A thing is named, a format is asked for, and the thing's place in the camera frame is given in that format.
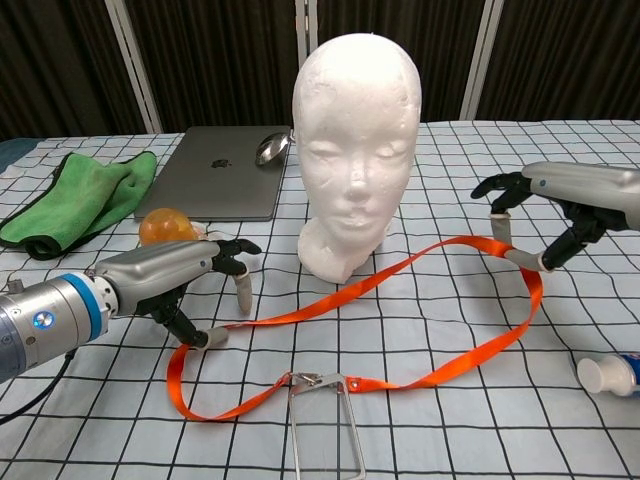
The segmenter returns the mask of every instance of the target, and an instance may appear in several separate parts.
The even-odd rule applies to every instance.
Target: green microfiber cloth
[[[0,244],[24,245],[37,260],[77,248],[133,212],[155,171],[151,152],[106,166],[70,153],[54,171],[47,191],[0,223]]]

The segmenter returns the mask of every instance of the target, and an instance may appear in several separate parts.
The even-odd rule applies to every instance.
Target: white mannequin head
[[[420,106],[417,69],[386,38],[338,37],[303,65],[294,130],[317,217],[298,254],[314,275],[343,283],[384,239],[409,181]]]

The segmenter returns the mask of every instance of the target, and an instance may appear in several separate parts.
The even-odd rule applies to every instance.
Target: table
[[[42,141],[0,178],[0,215],[44,190],[71,151],[108,163],[150,150],[162,166],[180,139],[166,134]],[[640,123],[422,125],[416,164],[389,234],[352,280],[440,239],[489,235],[488,199],[471,200],[471,189],[489,175],[545,159],[637,165]],[[528,251],[541,250],[567,227],[558,206],[544,199],[531,198],[511,213],[514,244]],[[273,221],[208,225],[209,232],[241,235],[264,249],[244,257],[255,290],[250,318],[291,311],[336,290],[297,259],[297,235],[311,215],[292,148]],[[0,283],[19,277],[28,285],[83,270],[134,248],[136,233],[128,218],[46,262],[2,250]],[[609,234],[566,267],[544,275],[543,308],[523,339],[479,369],[437,389],[352,395],[368,478],[640,476],[640,402],[591,396],[574,373],[584,356],[640,350],[639,235]],[[202,328],[244,318],[233,282],[215,273],[190,286],[182,308]],[[221,350],[190,354],[185,395],[197,412],[212,415],[289,369],[408,382],[516,325],[527,308],[513,265],[463,247],[439,250],[337,312],[297,326],[243,329]],[[165,369],[177,346],[151,319],[112,320],[108,334],[79,349],[45,402],[0,428],[2,478],[294,478],[286,389],[237,421],[186,422],[165,389]],[[0,385],[0,414],[35,396],[61,361]],[[335,445],[305,448],[319,466],[335,457]]]

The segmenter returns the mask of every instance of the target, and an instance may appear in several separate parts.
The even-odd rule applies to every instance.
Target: robotic hand
[[[182,343],[199,349],[226,339],[226,329],[199,331],[178,303],[189,282],[209,271],[233,276],[240,308],[251,309],[246,265],[233,258],[258,254],[249,240],[169,242],[144,246],[28,288],[9,283],[0,296],[0,383],[107,331],[114,316],[147,315]]]
[[[521,250],[507,258],[530,270],[551,271],[602,238],[607,230],[640,230],[640,170],[565,162],[538,162],[521,172],[485,179],[471,193],[477,199],[492,190],[505,190],[491,204],[496,240],[511,244],[509,208],[536,194],[560,205],[573,222],[542,253]]]

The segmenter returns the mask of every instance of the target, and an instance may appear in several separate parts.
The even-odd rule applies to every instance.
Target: laptop
[[[134,216],[167,207],[193,220],[271,220],[285,162],[259,167],[256,149],[269,135],[290,130],[286,125],[189,128]]]

